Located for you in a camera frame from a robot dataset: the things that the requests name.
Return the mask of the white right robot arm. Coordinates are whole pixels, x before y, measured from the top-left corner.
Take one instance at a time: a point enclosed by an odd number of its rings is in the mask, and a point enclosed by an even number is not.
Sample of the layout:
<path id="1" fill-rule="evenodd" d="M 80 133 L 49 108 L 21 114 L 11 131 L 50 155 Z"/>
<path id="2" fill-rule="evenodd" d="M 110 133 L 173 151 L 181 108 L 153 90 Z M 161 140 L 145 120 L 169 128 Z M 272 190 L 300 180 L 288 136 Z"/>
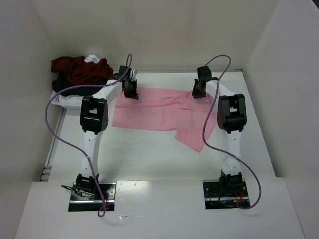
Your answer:
<path id="1" fill-rule="evenodd" d="M 240 154 L 241 133 L 247 123 L 245 97 L 219 84 L 216 99 L 217 124 L 227 136 L 229 152 L 222 164 L 219 183 L 222 193 L 229 196 L 239 190 L 242 183 L 240 162 L 235 157 Z"/>

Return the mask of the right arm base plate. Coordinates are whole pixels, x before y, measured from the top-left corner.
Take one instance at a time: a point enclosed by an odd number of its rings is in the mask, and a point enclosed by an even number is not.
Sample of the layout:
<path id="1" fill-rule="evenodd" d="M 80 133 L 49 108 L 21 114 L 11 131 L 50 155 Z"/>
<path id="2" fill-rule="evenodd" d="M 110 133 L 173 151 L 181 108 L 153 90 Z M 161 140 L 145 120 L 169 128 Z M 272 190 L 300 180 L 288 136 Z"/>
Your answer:
<path id="1" fill-rule="evenodd" d="M 221 184 L 218 180 L 204 180 L 203 191 L 205 208 L 207 210 L 214 209 L 234 209 L 241 207 L 249 207 L 249 195 L 246 188 L 245 180 L 242 181 L 238 189 L 221 190 Z"/>

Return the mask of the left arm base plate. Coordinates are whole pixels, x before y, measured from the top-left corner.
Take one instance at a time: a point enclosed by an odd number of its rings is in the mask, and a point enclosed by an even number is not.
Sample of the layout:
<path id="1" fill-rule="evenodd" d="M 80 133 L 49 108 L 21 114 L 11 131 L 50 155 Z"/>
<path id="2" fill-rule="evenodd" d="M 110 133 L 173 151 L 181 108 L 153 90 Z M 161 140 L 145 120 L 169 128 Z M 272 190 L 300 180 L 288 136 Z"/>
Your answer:
<path id="1" fill-rule="evenodd" d="M 100 188 L 106 203 L 106 211 L 115 209 L 116 183 L 102 183 Z M 69 212 L 97 212 L 102 207 L 102 199 L 99 192 L 89 193 L 82 189 L 72 187 L 68 211 Z"/>

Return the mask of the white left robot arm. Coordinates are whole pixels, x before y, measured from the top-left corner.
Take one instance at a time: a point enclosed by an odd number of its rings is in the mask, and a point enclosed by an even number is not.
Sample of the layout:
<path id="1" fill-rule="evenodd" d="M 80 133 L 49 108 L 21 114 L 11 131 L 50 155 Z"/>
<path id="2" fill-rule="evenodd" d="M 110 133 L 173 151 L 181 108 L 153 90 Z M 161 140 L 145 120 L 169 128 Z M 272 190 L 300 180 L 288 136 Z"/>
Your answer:
<path id="1" fill-rule="evenodd" d="M 108 103 L 121 93 L 126 98 L 138 99 L 136 72 L 121 65 L 118 73 L 108 81 L 109 86 L 102 87 L 91 96 L 84 96 L 81 103 L 80 125 L 84 133 L 82 166 L 75 181 L 75 190 L 90 198 L 99 198 L 98 154 L 103 132 L 109 122 Z"/>

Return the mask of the pink t shirt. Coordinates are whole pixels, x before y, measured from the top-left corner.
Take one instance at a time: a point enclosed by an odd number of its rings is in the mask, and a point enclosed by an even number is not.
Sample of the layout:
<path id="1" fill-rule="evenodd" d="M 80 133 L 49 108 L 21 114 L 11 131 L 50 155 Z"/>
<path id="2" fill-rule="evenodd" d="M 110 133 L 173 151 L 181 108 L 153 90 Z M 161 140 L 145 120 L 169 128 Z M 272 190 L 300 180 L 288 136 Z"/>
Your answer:
<path id="1" fill-rule="evenodd" d="M 216 113 L 209 111 L 212 103 L 211 94 L 196 99 L 191 91 L 140 87 L 137 99 L 117 96 L 112 126 L 175 131 L 176 140 L 201 152 L 216 124 Z"/>

